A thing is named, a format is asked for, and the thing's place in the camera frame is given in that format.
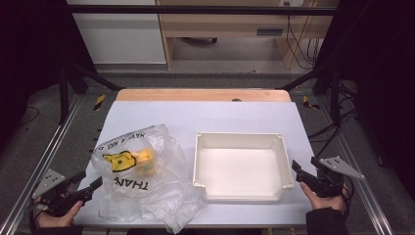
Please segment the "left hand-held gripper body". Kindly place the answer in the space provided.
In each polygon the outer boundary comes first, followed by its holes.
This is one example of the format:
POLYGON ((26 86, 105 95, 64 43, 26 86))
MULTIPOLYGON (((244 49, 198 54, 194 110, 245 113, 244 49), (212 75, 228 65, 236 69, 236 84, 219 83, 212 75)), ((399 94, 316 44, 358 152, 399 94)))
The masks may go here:
POLYGON ((77 200, 75 192, 69 192, 68 179, 69 177, 48 169, 32 193, 31 198, 35 200, 32 207, 53 216, 63 216, 76 202, 82 201, 85 204, 86 200, 77 200))

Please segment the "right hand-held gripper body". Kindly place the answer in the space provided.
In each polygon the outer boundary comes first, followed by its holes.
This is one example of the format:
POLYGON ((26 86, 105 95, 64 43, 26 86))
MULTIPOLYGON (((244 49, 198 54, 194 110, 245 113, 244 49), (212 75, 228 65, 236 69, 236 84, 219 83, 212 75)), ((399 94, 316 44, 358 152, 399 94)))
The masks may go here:
POLYGON ((351 176, 364 179, 365 176, 346 163, 340 157, 318 159, 311 158, 311 163, 316 167, 316 182, 310 185, 311 190, 322 198, 339 196, 344 187, 344 177, 351 176))

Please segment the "white plastic bin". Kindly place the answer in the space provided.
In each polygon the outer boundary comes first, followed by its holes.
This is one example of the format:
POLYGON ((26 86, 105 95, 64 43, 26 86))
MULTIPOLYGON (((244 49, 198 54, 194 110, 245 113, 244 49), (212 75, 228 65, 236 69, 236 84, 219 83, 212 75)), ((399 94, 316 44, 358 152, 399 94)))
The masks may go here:
POLYGON ((280 133, 199 132, 193 185, 211 202, 277 202, 294 188, 280 133))

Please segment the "yellow drink carton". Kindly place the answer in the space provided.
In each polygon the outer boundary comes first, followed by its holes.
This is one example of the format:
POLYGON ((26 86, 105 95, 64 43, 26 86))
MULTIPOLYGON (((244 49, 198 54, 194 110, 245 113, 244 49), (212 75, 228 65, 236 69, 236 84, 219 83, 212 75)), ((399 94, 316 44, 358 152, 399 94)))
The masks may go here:
POLYGON ((138 152, 133 152, 132 156, 136 160, 135 170, 138 175, 151 175, 155 173, 152 149, 146 148, 138 152))

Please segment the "clear printed plastic bag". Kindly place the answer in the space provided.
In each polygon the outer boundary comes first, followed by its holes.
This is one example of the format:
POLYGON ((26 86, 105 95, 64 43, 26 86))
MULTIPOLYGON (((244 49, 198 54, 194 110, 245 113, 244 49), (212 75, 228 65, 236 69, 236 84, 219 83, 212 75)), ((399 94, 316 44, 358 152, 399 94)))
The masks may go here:
POLYGON ((176 234, 207 205, 192 184, 190 163, 163 124, 125 133, 98 145, 90 163, 102 176, 99 216, 117 222, 155 220, 176 234), (155 173, 138 175, 133 152, 153 150, 155 173))

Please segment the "person's left hand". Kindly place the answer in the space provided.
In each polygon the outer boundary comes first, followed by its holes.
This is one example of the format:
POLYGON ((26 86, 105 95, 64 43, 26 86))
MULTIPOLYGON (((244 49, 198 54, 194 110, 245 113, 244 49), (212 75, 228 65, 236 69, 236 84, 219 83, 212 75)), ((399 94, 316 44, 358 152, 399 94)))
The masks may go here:
POLYGON ((71 227, 73 219, 79 213, 83 206, 82 201, 76 202, 71 209, 63 216, 52 216, 47 212, 41 212, 35 219, 35 224, 40 228, 52 228, 52 227, 71 227))

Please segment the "yellow black tape strip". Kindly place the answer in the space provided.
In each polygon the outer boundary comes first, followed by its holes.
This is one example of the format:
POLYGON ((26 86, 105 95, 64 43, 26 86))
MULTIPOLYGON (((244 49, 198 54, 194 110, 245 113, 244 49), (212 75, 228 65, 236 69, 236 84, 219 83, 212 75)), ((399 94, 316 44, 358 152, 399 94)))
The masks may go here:
POLYGON ((96 103, 95 103, 94 108, 93 108, 93 111, 99 111, 100 110, 105 98, 106 98, 106 95, 104 95, 104 94, 100 95, 97 98, 96 103))
POLYGON ((302 103, 304 107, 307 107, 313 110, 320 110, 319 105, 313 105, 309 103, 307 96, 302 96, 302 103))

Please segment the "white table mat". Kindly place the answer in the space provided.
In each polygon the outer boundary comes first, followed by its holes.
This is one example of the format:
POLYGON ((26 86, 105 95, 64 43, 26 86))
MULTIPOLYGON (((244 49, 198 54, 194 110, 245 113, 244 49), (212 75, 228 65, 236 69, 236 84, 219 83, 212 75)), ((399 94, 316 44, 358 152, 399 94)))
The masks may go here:
MULTIPOLYGON (((99 139, 108 140, 134 128, 164 123, 189 161, 195 158, 199 132, 279 133, 288 160, 313 171, 313 155, 297 105, 293 102, 129 102, 111 106, 99 139)), ((305 224, 308 199, 295 182, 271 202, 210 201, 189 228, 288 227, 305 224)))

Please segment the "wooden table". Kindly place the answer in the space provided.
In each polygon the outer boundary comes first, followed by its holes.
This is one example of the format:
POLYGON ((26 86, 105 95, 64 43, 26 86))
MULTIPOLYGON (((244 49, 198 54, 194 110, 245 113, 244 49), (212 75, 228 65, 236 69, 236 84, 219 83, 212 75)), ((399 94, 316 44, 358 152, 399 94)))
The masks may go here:
POLYGON ((275 89, 122 89, 117 101, 236 101, 290 102, 285 90, 275 89))

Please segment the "black curtain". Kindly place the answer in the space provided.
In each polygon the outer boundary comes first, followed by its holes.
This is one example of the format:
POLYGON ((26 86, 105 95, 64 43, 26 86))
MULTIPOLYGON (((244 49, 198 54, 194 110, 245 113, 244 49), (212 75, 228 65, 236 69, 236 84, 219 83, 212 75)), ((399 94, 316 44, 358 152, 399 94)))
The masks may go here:
POLYGON ((357 85, 356 108, 378 153, 415 199, 415 0, 340 0, 318 61, 336 56, 342 79, 357 85))
POLYGON ((67 0, 0 0, 0 149, 28 98, 59 82, 63 60, 95 69, 67 0))

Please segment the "white cabinet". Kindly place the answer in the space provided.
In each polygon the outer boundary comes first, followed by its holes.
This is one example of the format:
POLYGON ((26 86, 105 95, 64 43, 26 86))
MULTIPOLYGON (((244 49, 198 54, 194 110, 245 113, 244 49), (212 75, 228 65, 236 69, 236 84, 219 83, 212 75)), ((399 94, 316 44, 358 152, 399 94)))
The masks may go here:
POLYGON ((74 14, 95 64, 165 64, 157 14, 74 14))

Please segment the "light wooden desk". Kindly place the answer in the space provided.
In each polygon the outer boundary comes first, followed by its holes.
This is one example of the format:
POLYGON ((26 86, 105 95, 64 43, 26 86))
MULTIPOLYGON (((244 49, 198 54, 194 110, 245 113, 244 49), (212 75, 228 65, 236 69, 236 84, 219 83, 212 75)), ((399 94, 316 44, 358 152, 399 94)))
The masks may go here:
MULTIPOLYGON (((159 6, 250 6, 250 7, 334 7, 340 0, 155 0, 159 6)), ((290 69, 307 39, 322 41, 330 16, 267 15, 180 15, 160 14, 167 59, 172 60, 176 38, 270 37, 275 40, 282 61, 290 69)))

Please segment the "aluminium rail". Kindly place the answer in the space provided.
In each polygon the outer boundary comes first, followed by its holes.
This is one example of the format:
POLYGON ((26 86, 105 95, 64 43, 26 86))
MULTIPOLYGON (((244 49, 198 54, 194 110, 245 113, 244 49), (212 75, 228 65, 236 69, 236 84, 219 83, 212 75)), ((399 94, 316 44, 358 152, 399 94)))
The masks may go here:
MULTIPOLYGON (((342 98, 338 104, 335 104, 335 107, 340 109, 339 121, 335 120, 334 108, 331 104, 331 100, 327 96, 317 96, 316 100, 321 106, 323 114, 328 122, 330 124, 336 123, 339 127, 339 131, 334 136, 334 139, 336 146, 339 148, 340 157, 356 170, 363 172, 363 169, 359 165, 359 159, 356 158, 344 135, 346 126, 357 116, 357 110, 351 103, 351 100, 349 98, 342 98)), ((365 174, 365 179, 352 179, 351 182, 354 185, 355 195, 359 198, 365 209, 376 234, 394 235, 392 227, 370 186, 368 174, 365 174)))
POLYGON ((69 126, 76 115, 79 104, 83 99, 82 95, 75 94, 69 106, 69 114, 58 125, 53 137, 49 141, 47 148, 43 152, 37 166, 35 167, 30 178, 26 182, 22 193, 19 195, 11 212, 0 225, 0 235, 14 235, 23 216, 28 212, 28 205, 31 202, 31 196, 34 193, 35 185, 49 168, 51 161, 54 159, 63 138, 65 137, 69 126))

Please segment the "black frame strut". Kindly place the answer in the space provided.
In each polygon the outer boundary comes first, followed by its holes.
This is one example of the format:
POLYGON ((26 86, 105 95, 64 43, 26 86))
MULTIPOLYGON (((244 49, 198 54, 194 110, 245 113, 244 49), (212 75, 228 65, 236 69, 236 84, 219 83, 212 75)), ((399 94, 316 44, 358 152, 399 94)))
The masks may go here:
POLYGON ((331 88, 330 117, 335 125, 340 125, 340 74, 335 66, 323 65, 317 67, 302 75, 300 78, 281 87, 277 87, 277 90, 291 91, 312 78, 317 79, 312 88, 312 92, 315 95, 322 95, 328 88, 331 88))
POLYGON ((59 73, 59 87, 60 87, 60 104, 61 104, 61 119, 60 123, 64 123, 69 117, 69 93, 68 84, 73 88, 76 94, 84 94, 88 86, 84 81, 84 77, 92 78, 94 81, 104 85, 113 90, 120 91, 121 86, 118 86, 98 75, 95 71, 89 70, 80 64, 65 64, 59 73))

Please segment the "black horizontal frame bar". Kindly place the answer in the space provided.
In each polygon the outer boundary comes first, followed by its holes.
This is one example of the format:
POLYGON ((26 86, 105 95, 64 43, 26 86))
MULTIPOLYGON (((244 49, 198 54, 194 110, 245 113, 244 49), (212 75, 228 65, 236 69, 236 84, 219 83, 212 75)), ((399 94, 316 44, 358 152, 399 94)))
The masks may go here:
POLYGON ((247 6, 68 5, 68 9, 83 14, 334 16, 339 12, 337 8, 247 6))

